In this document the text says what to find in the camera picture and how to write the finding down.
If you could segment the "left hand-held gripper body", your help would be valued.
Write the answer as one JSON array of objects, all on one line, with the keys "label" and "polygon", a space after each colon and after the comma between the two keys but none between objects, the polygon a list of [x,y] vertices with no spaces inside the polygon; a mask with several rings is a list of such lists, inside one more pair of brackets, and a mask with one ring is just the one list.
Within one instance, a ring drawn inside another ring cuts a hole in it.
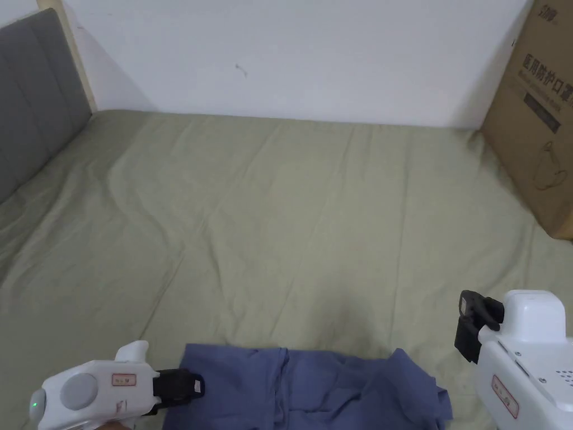
[{"label": "left hand-held gripper body", "polygon": [[146,361],[149,344],[122,346],[113,360],[93,360],[46,379],[30,399],[37,429],[96,429],[136,421],[166,401],[181,398],[181,371],[155,371]]}]

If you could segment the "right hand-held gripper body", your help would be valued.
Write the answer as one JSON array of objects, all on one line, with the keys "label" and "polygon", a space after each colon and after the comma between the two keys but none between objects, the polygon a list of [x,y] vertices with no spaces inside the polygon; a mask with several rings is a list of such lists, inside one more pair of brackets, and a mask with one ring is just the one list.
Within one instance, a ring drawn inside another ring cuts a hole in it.
[{"label": "right hand-held gripper body", "polygon": [[572,428],[572,339],[556,295],[511,290],[502,301],[463,290],[459,317],[480,327],[478,398],[497,429]]}]

